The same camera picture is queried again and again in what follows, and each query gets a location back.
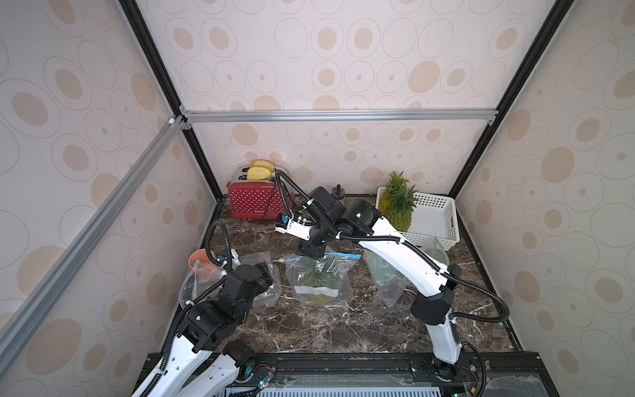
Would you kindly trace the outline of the blue-zip bag with pineapple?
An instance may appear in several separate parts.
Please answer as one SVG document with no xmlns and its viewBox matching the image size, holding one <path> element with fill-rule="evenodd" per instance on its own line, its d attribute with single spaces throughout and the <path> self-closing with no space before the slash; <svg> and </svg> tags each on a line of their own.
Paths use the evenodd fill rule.
<svg viewBox="0 0 635 397">
<path fill-rule="evenodd" d="M 344 307 L 352 296 L 349 271 L 361 255 L 328 251 L 319 259 L 285 256 L 274 260 L 284 268 L 291 294 L 304 305 Z"/>
</svg>

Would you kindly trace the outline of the green-zip bag with pineapple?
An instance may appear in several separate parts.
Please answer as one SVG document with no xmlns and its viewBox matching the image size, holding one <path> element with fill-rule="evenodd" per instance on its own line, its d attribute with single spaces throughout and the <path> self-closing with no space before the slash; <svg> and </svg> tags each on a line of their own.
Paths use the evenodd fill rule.
<svg viewBox="0 0 635 397">
<path fill-rule="evenodd" d="M 432 238 L 421 246 L 420 249 L 428 256 L 431 256 L 435 261 L 445 266 L 449 265 L 446 250 L 437 238 Z M 395 306 L 409 284 L 408 278 L 373 251 L 365 249 L 362 253 L 362 259 L 369 268 L 378 294 L 385 303 L 385 306 L 387 308 Z"/>
</svg>

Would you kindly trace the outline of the yellow pineapple green crown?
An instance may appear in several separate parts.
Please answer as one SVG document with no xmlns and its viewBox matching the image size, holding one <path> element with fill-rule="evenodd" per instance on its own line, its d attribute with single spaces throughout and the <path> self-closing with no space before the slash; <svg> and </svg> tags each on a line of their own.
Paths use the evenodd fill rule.
<svg viewBox="0 0 635 397">
<path fill-rule="evenodd" d="M 400 185 L 388 192 L 390 201 L 386 218 L 395 229 L 400 232 L 409 230 L 413 212 L 416 208 L 416 193 L 418 190 L 414 186 Z"/>
<path fill-rule="evenodd" d="M 403 172 L 397 173 L 396 171 L 392 171 L 390 173 L 390 179 L 385 185 L 385 191 L 380 195 L 379 201 L 379 210 L 384 216 L 388 216 L 389 214 L 393 193 L 407 185 L 407 183 L 408 180 L 403 177 Z"/>
</svg>

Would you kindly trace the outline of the clear zip-top bag blue slider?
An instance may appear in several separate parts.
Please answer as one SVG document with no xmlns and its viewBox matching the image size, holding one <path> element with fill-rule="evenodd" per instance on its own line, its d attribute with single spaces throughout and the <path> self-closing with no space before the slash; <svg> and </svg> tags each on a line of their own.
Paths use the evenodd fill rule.
<svg viewBox="0 0 635 397">
<path fill-rule="evenodd" d="M 259 263 L 264 263 L 266 265 L 266 269 L 272 279 L 272 285 L 264 293 L 256 296 L 253 306 L 266 306 L 270 308 L 275 307 L 279 297 L 282 294 L 282 283 L 279 269 L 271 261 L 271 255 L 269 254 L 269 252 L 264 251 L 247 254 L 244 256 L 239 256 L 239 259 L 241 261 L 241 265 L 257 265 Z M 220 281 L 221 277 L 223 276 L 223 274 L 221 274 L 221 276 L 218 276 L 218 278 L 201 278 L 197 276 L 197 269 L 198 263 L 194 265 L 194 268 L 190 268 L 190 272 L 186 276 L 186 279 L 181 286 L 179 302 L 182 308 L 185 307 L 185 304 L 188 301 L 193 301 L 194 298 L 197 298 L 198 296 L 203 294 L 203 292 L 208 287 L 211 287 L 214 283 Z"/>
</svg>

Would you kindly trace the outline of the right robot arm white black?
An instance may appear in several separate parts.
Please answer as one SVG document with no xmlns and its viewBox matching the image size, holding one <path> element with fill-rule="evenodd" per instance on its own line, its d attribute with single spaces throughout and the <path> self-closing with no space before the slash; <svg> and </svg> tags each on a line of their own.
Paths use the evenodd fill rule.
<svg viewBox="0 0 635 397">
<path fill-rule="evenodd" d="M 417 288 L 411 313 L 428 330 L 435 376 L 444 382 L 455 380 L 461 343 L 450 319 L 456 282 L 451 280 L 454 275 L 448 266 L 404 238 L 378 208 L 361 198 L 345 206 L 318 187 L 305 197 L 300 210 L 300 214 L 279 215 L 276 220 L 279 232 L 302 240 L 299 254 L 319 258 L 330 241 L 358 243 L 387 261 Z"/>
</svg>

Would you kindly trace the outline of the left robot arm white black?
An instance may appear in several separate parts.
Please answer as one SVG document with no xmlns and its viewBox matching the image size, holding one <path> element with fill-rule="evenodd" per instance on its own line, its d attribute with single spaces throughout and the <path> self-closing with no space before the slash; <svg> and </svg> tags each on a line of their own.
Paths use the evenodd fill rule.
<svg viewBox="0 0 635 397">
<path fill-rule="evenodd" d="M 164 353 L 135 396 L 217 396 L 232 383 L 250 380 L 256 355 L 239 340 L 229 342 L 217 358 L 195 375 L 246 321 L 254 298 L 273 286 L 264 262 L 240 265 L 218 283 L 215 299 L 186 304 L 169 331 Z"/>
</svg>

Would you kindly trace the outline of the small bottle black cap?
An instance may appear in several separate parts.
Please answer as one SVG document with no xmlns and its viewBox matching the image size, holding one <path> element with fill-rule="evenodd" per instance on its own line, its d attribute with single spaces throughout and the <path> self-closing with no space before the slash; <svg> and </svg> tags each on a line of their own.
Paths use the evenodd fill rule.
<svg viewBox="0 0 635 397">
<path fill-rule="evenodd" d="M 334 188 L 332 188 L 331 195 L 336 200 L 343 200 L 346 197 L 346 192 L 341 185 L 336 185 Z"/>
</svg>

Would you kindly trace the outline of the red toaster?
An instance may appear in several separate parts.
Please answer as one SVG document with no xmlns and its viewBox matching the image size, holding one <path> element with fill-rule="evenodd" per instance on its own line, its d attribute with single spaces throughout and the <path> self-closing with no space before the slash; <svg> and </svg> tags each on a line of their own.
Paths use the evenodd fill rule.
<svg viewBox="0 0 635 397">
<path fill-rule="evenodd" d="M 233 218 L 275 220 L 284 213 L 282 195 L 275 182 L 238 181 L 228 183 Z"/>
</svg>

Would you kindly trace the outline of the rear yellow toast slice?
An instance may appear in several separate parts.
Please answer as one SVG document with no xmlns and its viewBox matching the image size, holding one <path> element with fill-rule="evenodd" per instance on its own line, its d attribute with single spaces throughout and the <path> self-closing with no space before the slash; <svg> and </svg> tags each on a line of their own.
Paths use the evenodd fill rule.
<svg viewBox="0 0 635 397">
<path fill-rule="evenodd" d="M 275 173 L 275 171 L 276 171 L 275 165 L 272 162 L 268 161 L 268 160 L 257 159 L 257 160 L 253 161 L 252 165 L 253 166 L 262 167 L 262 168 L 266 168 L 271 173 Z"/>
</svg>

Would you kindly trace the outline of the orange plastic cup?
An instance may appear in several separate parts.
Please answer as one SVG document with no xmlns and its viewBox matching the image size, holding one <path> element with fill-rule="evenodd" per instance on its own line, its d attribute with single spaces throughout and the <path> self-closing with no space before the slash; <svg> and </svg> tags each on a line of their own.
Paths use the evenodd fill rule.
<svg viewBox="0 0 635 397">
<path fill-rule="evenodd" d="M 198 263 L 197 276 L 201 278 L 218 278 L 222 274 L 222 269 L 211 262 L 204 249 L 195 251 L 188 263 L 190 268 L 194 268 L 194 265 Z"/>
</svg>

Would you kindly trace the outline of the white perforated plastic basket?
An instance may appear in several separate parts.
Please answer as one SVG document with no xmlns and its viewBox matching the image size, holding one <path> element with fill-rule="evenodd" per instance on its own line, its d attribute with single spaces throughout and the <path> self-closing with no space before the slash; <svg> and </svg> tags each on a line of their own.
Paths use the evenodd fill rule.
<svg viewBox="0 0 635 397">
<path fill-rule="evenodd" d="M 436 238 L 445 251 L 451 250 L 460 241 L 455 202 L 441 195 L 413 194 L 414 207 L 408 229 L 398 229 L 396 221 L 390 223 L 406 239 L 416 246 L 424 246 Z"/>
</svg>

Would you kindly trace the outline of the horizontal aluminium frame bar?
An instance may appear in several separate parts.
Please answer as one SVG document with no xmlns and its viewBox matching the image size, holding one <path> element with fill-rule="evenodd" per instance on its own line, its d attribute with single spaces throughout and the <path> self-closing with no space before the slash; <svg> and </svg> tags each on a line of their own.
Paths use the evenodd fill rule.
<svg viewBox="0 0 635 397">
<path fill-rule="evenodd" d="M 380 122 L 494 120 L 497 109 L 370 109 L 293 111 L 185 111 L 189 122 Z"/>
</svg>

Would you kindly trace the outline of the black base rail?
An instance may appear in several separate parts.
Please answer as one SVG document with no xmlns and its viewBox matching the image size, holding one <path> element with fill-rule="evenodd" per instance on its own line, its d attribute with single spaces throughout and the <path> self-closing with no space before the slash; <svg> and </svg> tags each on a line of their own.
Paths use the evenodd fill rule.
<svg viewBox="0 0 635 397">
<path fill-rule="evenodd" d="M 465 352 L 456 377 L 441 380 L 430 353 L 258 354 L 234 376 L 210 358 L 195 367 L 179 395 L 235 396 L 259 385 L 261 396 L 556 396 L 537 352 Z"/>
</svg>

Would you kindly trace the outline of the left black frame post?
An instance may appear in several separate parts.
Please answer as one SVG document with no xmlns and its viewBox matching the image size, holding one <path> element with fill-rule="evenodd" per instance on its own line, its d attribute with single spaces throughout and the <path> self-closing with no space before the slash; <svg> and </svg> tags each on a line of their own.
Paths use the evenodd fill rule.
<svg viewBox="0 0 635 397">
<path fill-rule="evenodd" d="M 195 158 L 198 168 L 202 172 L 203 178 L 207 182 L 213 197 L 218 202 L 222 202 L 224 197 L 219 183 L 212 171 L 206 155 L 203 152 L 203 147 L 198 140 L 193 127 L 191 127 L 184 114 L 180 96 L 178 95 L 173 81 L 169 76 L 168 69 L 165 66 L 155 41 L 153 40 L 145 18 L 142 16 L 140 7 L 137 2 L 133 0 L 119 0 L 117 1 L 117 4 L 122 8 L 122 12 L 132 28 L 132 32 L 137 39 L 137 43 L 142 49 L 142 53 L 150 66 L 152 74 L 160 86 L 160 90 L 164 95 L 170 110 L 173 114 L 175 114 L 175 116 L 181 116 L 184 118 L 186 124 L 184 130 L 185 140 L 193 153 L 193 157 Z"/>
</svg>

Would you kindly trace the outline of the right black frame post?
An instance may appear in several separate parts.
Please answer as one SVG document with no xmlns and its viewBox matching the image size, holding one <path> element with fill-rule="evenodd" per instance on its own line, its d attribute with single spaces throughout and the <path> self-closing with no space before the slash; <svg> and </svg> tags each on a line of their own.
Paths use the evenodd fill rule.
<svg viewBox="0 0 635 397">
<path fill-rule="evenodd" d="M 523 61 L 518 67 L 514 77 L 511 79 L 501 101 L 499 101 L 496 108 L 498 113 L 495 119 L 492 122 L 488 122 L 486 125 L 479 140 L 476 142 L 474 149 L 468 157 L 466 164 L 461 169 L 454 185 L 447 194 L 449 197 L 456 199 L 459 193 L 463 190 L 477 164 L 481 160 L 481 157 L 483 157 L 486 149 L 495 137 L 496 132 L 498 132 L 501 124 L 504 122 L 510 109 L 514 106 L 514 103 L 519 97 L 519 94 L 521 94 L 525 84 L 536 69 L 537 64 L 547 51 L 547 48 L 551 44 L 554 36 L 557 34 L 558 29 L 566 19 L 569 11 L 574 7 L 574 4 L 574 0 L 558 0 L 554 2 L 554 5 L 550 9 L 544 23 L 542 23 L 537 31 L 537 35 L 531 41 L 531 46 L 529 46 L 527 54 L 524 56 Z"/>
</svg>

